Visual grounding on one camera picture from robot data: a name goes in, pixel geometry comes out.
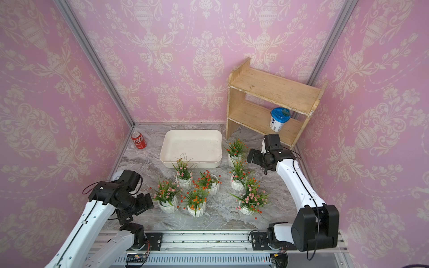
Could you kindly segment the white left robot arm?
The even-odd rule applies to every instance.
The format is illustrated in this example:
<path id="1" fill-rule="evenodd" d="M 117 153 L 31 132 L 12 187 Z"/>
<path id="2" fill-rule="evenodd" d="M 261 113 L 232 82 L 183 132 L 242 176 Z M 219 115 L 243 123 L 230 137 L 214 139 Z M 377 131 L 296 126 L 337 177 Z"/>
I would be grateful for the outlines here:
<path id="1" fill-rule="evenodd" d="M 137 193 L 143 184 L 137 172 L 116 172 L 111 180 L 92 184 L 85 209 L 48 268 L 108 268 L 127 250 L 145 250 L 148 257 L 151 243 L 144 227 L 134 223 L 134 216 L 153 208 L 150 194 Z M 117 215 L 120 230 L 92 257 L 88 253 L 102 227 Z"/>

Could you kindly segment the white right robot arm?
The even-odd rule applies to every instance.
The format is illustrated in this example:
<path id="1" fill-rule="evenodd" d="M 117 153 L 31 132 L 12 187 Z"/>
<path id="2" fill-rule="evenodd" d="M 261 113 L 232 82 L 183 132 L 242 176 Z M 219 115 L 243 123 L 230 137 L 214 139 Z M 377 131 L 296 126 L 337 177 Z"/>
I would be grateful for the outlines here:
<path id="1" fill-rule="evenodd" d="M 300 252 L 335 248 L 339 235 L 339 211 L 328 205 L 302 173 L 297 157 L 280 142 L 278 134 L 265 135 L 261 150 L 251 149 L 248 163 L 276 172 L 287 186 L 297 207 L 293 223 L 271 223 L 268 243 L 279 248 L 292 244 Z"/>

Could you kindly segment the red flower pot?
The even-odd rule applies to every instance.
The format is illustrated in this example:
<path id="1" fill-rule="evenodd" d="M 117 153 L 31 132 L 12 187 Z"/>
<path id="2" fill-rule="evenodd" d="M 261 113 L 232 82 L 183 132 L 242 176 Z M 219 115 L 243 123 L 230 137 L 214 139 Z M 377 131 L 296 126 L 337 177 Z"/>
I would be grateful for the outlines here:
<path id="1" fill-rule="evenodd" d="M 194 186 L 207 191 L 210 195 L 216 195 L 220 190 L 221 181 L 217 176 L 206 170 L 205 172 L 200 172 L 199 177 L 194 181 Z"/>

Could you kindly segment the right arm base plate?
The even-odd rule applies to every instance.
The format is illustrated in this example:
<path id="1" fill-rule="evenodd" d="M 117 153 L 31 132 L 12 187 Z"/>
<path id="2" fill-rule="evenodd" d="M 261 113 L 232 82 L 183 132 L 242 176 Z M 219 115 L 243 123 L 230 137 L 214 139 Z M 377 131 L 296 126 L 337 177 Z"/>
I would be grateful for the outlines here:
<path id="1" fill-rule="evenodd" d="M 257 230 L 250 231 L 248 234 L 248 242 L 251 243 L 253 251 L 289 251 L 297 250 L 296 247 L 289 242 L 281 242 L 274 245 L 269 242 L 266 232 Z"/>

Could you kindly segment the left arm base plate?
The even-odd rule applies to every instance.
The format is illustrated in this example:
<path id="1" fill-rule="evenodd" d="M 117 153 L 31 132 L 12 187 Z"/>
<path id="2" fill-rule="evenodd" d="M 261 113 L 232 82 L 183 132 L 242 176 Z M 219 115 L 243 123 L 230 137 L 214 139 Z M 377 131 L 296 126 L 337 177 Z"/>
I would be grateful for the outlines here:
<path id="1" fill-rule="evenodd" d="M 130 250 L 134 251 L 160 251 L 163 234 L 161 232 L 141 233 L 135 235 L 134 244 Z"/>

